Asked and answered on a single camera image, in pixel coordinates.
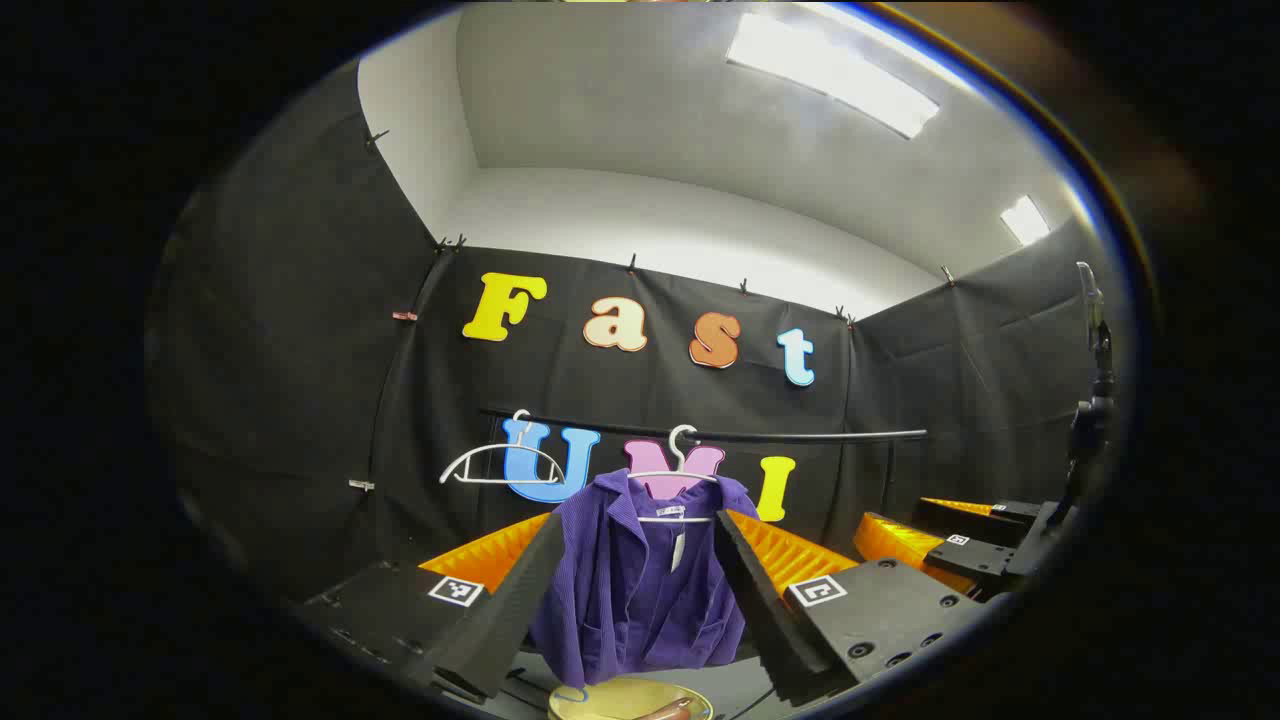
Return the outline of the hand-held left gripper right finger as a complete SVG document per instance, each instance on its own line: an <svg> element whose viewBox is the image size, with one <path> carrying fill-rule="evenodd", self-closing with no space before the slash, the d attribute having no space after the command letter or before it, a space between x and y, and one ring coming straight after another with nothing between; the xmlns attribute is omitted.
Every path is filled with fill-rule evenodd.
<svg viewBox="0 0 1280 720"><path fill-rule="evenodd" d="M750 524L717 512L714 550L774 691L794 706L922 665L984 619L983 603L896 557L777 585Z"/></svg>

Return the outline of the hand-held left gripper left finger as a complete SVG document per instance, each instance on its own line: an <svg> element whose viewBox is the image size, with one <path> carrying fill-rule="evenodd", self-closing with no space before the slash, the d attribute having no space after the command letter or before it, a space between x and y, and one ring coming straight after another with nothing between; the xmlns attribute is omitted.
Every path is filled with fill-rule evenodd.
<svg viewBox="0 0 1280 720"><path fill-rule="evenodd" d="M416 566L376 562L297 606L326 641L396 683L499 694L564 555L544 512Z"/></svg>

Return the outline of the purple corduroy shirt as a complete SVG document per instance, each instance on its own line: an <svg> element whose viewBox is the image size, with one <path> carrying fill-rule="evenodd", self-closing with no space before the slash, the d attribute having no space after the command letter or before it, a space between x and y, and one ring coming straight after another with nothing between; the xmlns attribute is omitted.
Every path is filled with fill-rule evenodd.
<svg viewBox="0 0 1280 720"><path fill-rule="evenodd" d="M556 509L564 553L530 639L563 685L735 661L746 621L716 555L723 510L756 515L732 478L658 498L625 469Z"/></svg>

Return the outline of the beige laundry hamper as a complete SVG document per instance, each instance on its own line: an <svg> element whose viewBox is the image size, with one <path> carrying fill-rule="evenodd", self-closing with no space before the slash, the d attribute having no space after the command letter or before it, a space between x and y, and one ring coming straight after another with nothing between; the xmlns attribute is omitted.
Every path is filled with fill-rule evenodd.
<svg viewBox="0 0 1280 720"><path fill-rule="evenodd" d="M710 701L668 682L617 676L584 689L561 685L548 698L548 720L714 720Z"/></svg>

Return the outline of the white clothes hanger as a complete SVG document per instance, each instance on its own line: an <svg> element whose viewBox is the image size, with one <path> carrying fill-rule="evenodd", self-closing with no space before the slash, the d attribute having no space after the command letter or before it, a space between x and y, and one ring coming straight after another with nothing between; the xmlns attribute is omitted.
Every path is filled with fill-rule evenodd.
<svg viewBox="0 0 1280 720"><path fill-rule="evenodd" d="M566 482L563 468L550 455L540 451L538 447L525 445L524 442L525 436L534 427L532 414L526 409L520 409L511 416L511 420L517 424L515 442L484 445L461 454L442 471L439 482L442 484L448 480L456 480L466 484L562 486ZM499 450L515 454L517 464L521 468L527 466L527 478L511 479L507 470L503 470L502 477L498 478L470 475L474 456L497 452Z"/></svg>
<svg viewBox="0 0 1280 720"><path fill-rule="evenodd" d="M672 452L672 455L675 455L675 460L676 460L676 468L675 469L664 469L664 470L655 470L655 471L631 471L628 474L628 478L631 478L631 479L640 479L640 478L649 478L649 477L682 477L682 478L686 478L686 479L704 480L707 483L718 484L719 479L717 477L713 477L713 475L709 475L709 474L705 474L705 473L689 471L686 469L687 455L680 448L680 446L678 446L678 438L681 436L686 434L686 433L691 434L695 430L696 430L696 428L694 425L682 424L682 425L675 427L669 432L668 439L667 439L667 445L668 445L668 450ZM680 515L680 516L675 516L675 515L654 516L654 518L641 518L641 516L639 516L637 520L640 523L648 523L648 524L681 524L681 525L684 525L684 524L712 523L712 521L714 521L714 518L692 518L692 516L689 516L687 514L685 514L685 515Z"/></svg>

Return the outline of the black clothes rack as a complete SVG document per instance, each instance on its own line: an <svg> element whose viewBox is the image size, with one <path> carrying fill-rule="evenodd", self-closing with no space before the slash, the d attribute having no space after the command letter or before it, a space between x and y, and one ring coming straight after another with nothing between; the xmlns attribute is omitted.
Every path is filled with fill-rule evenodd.
<svg viewBox="0 0 1280 720"><path fill-rule="evenodd" d="M906 442L920 442L929 437L929 432L927 429L826 434L708 432L696 430L691 427L663 430L660 428L652 427L620 425L559 416L539 416L526 410L509 411L502 407L483 407L480 413L503 421L515 420L525 421L527 424L541 423L550 427L576 427L586 430L596 430L600 433L618 436L636 436L675 441L685 438L690 442L710 441L712 443L746 445L887 445L888 448L886 450L884 471L879 484L878 496L878 512L881 514L883 514L890 505L890 491L893 488L895 471L897 469L897 446Z"/></svg>

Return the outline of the black tripod stand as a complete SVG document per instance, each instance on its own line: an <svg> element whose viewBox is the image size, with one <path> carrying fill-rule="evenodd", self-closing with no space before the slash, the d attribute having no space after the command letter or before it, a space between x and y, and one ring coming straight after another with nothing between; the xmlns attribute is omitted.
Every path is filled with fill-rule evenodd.
<svg viewBox="0 0 1280 720"><path fill-rule="evenodd" d="M1085 341L1094 360L1094 377L1089 398L1076 404L1070 424L1066 480L1059 505L1047 518L1050 529L1064 524L1091 486L1096 465L1107 448L1106 434L1115 413L1114 336L1105 316L1105 296L1089 263L1078 261L1076 269L1085 307Z"/></svg>

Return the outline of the small ceiling light panel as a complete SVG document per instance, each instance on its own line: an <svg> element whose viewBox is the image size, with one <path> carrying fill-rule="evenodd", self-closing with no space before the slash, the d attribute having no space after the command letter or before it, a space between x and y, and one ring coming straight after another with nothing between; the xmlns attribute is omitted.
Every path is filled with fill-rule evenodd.
<svg viewBox="0 0 1280 720"><path fill-rule="evenodd" d="M1019 196L1009 208L1004 209L998 217L1006 229L1021 246L1033 245L1046 238L1051 232L1044 215L1028 195Z"/></svg>

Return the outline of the large ceiling light panel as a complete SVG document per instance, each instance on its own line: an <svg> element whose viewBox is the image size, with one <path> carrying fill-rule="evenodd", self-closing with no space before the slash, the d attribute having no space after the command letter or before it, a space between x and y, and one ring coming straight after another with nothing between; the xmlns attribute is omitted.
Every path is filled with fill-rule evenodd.
<svg viewBox="0 0 1280 720"><path fill-rule="evenodd" d="M742 15L724 58L832 97L904 138L940 113L933 99L858 53L767 15Z"/></svg>

